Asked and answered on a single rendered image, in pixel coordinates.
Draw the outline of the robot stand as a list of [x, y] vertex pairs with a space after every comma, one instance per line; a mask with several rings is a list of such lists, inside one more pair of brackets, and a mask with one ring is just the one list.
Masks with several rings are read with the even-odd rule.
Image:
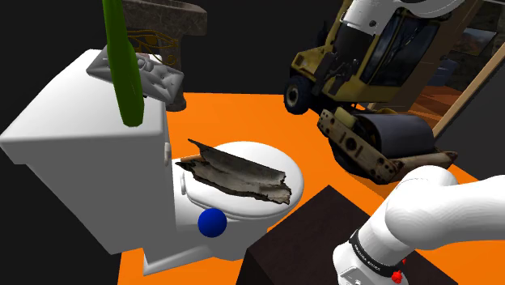
[[247, 248], [236, 285], [344, 285], [333, 250], [368, 218], [327, 185]]

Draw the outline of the grey ornate box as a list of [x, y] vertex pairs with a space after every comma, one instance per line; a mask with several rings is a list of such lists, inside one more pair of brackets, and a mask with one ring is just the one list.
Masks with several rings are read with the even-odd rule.
[[[144, 96], [157, 99], [166, 105], [173, 104], [183, 82], [184, 74], [142, 54], [135, 54]], [[92, 61], [86, 72], [95, 78], [112, 82], [107, 47]]]

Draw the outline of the wooden framed mirror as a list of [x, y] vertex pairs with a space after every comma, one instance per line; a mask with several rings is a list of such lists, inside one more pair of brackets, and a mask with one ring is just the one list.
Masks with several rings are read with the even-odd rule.
[[407, 113], [422, 118], [440, 135], [504, 58], [505, 0], [481, 0], [440, 67], [450, 76], [424, 87]]

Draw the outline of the tall green bottle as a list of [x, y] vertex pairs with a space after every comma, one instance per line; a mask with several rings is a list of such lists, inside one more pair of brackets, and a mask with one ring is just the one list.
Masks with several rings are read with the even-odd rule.
[[102, 0], [107, 34], [108, 64], [121, 119], [128, 127], [143, 122], [144, 101], [138, 62], [130, 44], [122, 0]]

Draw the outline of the yellow road roller toy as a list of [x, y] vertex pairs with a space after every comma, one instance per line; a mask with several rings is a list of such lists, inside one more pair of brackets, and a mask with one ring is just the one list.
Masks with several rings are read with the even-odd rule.
[[296, 54], [284, 88], [286, 110], [295, 115], [318, 113], [317, 126], [339, 165], [377, 185], [399, 181], [423, 165], [448, 168], [457, 154], [436, 148], [433, 132], [422, 118], [390, 108], [357, 106], [389, 102], [450, 14], [420, 19], [399, 8], [378, 35], [364, 34], [361, 62], [338, 64], [333, 43], [352, 2], [343, 0], [332, 27], [321, 30], [317, 47]]

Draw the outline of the dark stone pedestal basin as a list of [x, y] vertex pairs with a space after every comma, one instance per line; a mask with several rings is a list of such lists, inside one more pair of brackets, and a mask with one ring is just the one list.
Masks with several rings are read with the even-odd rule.
[[177, 0], [122, 0], [122, 5], [126, 27], [152, 30], [161, 36], [156, 42], [162, 62], [182, 71], [181, 40], [206, 34], [207, 12]]

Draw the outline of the blue ball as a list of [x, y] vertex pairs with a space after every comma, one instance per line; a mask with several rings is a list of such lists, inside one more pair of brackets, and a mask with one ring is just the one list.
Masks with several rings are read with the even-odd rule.
[[227, 217], [220, 209], [205, 209], [198, 217], [197, 227], [203, 236], [215, 238], [225, 232]]

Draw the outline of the white toilet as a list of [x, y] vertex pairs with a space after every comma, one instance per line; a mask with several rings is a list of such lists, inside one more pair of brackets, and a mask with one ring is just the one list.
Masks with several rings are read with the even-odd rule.
[[[303, 194], [303, 174], [279, 149], [228, 142], [220, 151], [285, 172], [291, 202], [239, 197], [203, 184], [172, 157], [167, 114], [147, 99], [143, 123], [125, 126], [111, 83], [86, 69], [89, 49], [53, 78], [0, 134], [0, 148], [27, 165], [109, 253], [143, 249], [143, 272], [154, 274], [209, 257], [237, 260]], [[199, 215], [227, 217], [225, 232], [203, 236]]]

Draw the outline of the grey torn bark piece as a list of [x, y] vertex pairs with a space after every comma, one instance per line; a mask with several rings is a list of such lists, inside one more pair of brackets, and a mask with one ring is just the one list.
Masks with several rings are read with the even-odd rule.
[[285, 183], [285, 172], [192, 141], [198, 155], [180, 159], [176, 164], [191, 172], [203, 184], [239, 197], [250, 197], [276, 204], [289, 204], [292, 191]]

